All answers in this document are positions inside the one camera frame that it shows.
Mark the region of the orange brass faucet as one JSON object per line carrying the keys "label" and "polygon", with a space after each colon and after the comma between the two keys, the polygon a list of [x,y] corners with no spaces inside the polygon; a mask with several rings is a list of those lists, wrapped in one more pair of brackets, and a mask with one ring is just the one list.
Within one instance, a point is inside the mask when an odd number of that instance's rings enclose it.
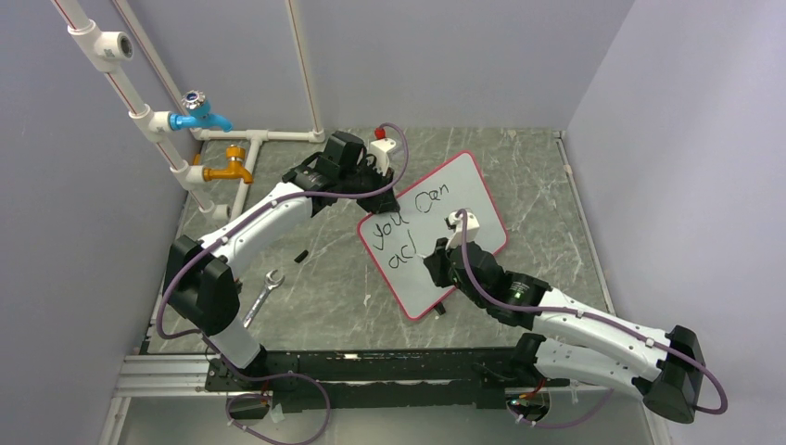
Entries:
{"label": "orange brass faucet", "polygon": [[201,167],[201,178],[205,182],[217,180],[240,180],[243,184],[252,184],[252,173],[246,168],[246,150],[238,145],[229,145],[225,150],[227,165],[222,169],[213,169],[199,165],[200,156],[194,158],[195,167]]}

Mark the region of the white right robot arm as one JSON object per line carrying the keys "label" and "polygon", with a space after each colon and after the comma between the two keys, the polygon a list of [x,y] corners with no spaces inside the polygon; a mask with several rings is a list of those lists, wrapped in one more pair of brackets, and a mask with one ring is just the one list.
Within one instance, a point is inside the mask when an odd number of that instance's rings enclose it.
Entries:
{"label": "white right robot arm", "polygon": [[575,379],[619,390],[681,424],[699,410],[705,365],[695,332],[634,324],[598,311],[525,273],[504,270],[477,243],[440,238],[423,264],[435,286],[452,286],[501,324],[526,333],[510,360],[516,381]]}

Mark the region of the pink framed whiteboard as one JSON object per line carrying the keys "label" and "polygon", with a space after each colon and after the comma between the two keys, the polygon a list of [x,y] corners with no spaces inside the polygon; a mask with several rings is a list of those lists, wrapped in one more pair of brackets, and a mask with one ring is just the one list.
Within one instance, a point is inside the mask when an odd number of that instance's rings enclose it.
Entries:
{"label": "pink framed whiteboard", "polygon": [[507,230],[479,163],[462,151],[397,195],[398,212],[367,215],[357,234],[404,315],[418,320],[452,291],[432,283],[423,258],[436,241],[449,237],[445,219],[466,209],[479,219],[475,241],[496,254],[508,243]]}

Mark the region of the white PVC pipe frame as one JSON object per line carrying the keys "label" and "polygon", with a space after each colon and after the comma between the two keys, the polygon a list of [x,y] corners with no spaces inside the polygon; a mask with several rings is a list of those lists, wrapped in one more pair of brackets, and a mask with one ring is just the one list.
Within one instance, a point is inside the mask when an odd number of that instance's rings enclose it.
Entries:
{"label": "white PVC pipe frame", "polygon": [[[240,215],[246,203],[251,174],[264,143],[294,141],[319,144],[325,139],[317,97],[311,86],[311,67],[305,40],[299,30],[298,8],[292,1],[285,5],[308,99],[312,126],[308,132],[236,130],[227,118],[212,110],[203,92],[181,92],[129,2],[116,1],[113,4],[128,28],[126,32],[101,30],[77,1],[53,0],[52,4],[65,21],[70,37],[108,81],[127,108],[129,118],[164,158],[180,187],[210,223],[224,225]],[[174,103],[174,111],[155,111],[136,91],[124,72],[123,63],[132,60],[137,51],[142,52],[162,82]],[[232,146],[227,150],[227,167],[207,168],[196,161],[186,160],[180,154],[170,139],[171,134],[176,132],[189,132],[198,142],[245,140],[250,147],[243,151]]]}

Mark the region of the silver combination wrench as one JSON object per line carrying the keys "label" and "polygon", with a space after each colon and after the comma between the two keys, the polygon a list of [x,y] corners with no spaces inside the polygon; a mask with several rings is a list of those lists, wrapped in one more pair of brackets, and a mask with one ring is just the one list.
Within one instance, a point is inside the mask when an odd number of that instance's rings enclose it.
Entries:
{"label": "silver combination wrench", "polygon": [[279,273],[277,269],[269,271],[264,278],[264,288],[261,290],[260,294],[256,297],[253,301],[251,306],[249,307],[247,313],[243,317],[243,327],[249,328],[252,322],[254,321],[255,317],[260,312],[260,309],[267,298],[272,294],[272,292],[280,287],[285,281],[285,276],[282,273]]}

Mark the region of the black marker cap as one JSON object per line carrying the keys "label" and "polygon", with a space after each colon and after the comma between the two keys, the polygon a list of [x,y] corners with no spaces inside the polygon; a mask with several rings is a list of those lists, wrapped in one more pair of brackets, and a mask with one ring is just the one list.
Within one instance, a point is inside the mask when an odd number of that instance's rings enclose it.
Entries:
{"label": "black marker cap", "polygon": [[302,263],[308,256],[309,256],[309,251],[307,249],[304,249],[294,258],[294,262]]}

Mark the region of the blue plastic faucet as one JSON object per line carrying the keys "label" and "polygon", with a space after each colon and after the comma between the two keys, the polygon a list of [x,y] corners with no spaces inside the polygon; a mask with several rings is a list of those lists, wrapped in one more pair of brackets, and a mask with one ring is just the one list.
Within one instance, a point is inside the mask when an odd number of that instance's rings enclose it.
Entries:
{"label": "blue plastic faucet", "polygon": [[228,133],[233,130],[233,125],[227,118],[212,111],[204,92],[188,91],[182,96],[181,104],[185,114],[171,113],[168,118],[168,124],[173,131],[218,128]]}

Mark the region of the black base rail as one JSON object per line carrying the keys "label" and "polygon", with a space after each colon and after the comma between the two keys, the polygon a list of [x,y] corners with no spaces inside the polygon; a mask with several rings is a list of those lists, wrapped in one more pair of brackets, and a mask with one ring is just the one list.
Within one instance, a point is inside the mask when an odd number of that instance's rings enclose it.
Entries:
{"label": "black base rail", "polygon": [[544,377],[533,354],[507,348],[271,351],[265,381],[209,362],[209,394],[264,393],[285,413],[305,410],[471,405],[498,409],[536,388],[564,387]]}

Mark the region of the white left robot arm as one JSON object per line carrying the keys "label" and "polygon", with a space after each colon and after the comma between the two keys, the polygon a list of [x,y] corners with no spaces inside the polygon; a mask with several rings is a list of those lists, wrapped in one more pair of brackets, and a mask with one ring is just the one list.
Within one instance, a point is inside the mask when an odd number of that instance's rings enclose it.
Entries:
{"label": "white left robot arm", "polygon": [[239,387],[258,387],[269,374],[267,351],[244,325],[237,279],[270,244],[339,199],[371,214],[399,211],[393,188],[404,171],[391,167],[390,156],[407,148],[404,137],[387,137],[381,127],[370,143],[336,131],[251,209],[199,239],[177,238],[156,316],[158,335],[170,337],[163,312],[173,309],[230,364]]}

